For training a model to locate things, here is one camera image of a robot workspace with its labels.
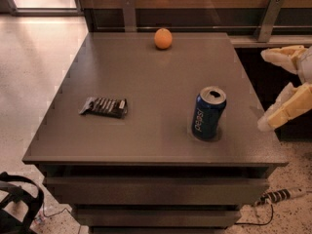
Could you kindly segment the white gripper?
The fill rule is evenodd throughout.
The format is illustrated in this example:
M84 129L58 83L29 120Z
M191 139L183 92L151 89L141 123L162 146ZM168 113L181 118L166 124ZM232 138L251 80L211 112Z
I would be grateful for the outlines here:
M271 48L263 50L260 55L264 61L289 73L296 74L298 69L298 77L304 83L299 87L289 83L257 121L257 127L268 132L312 109L312 85L309 84L312 83L312 47L308 50L303 45Z

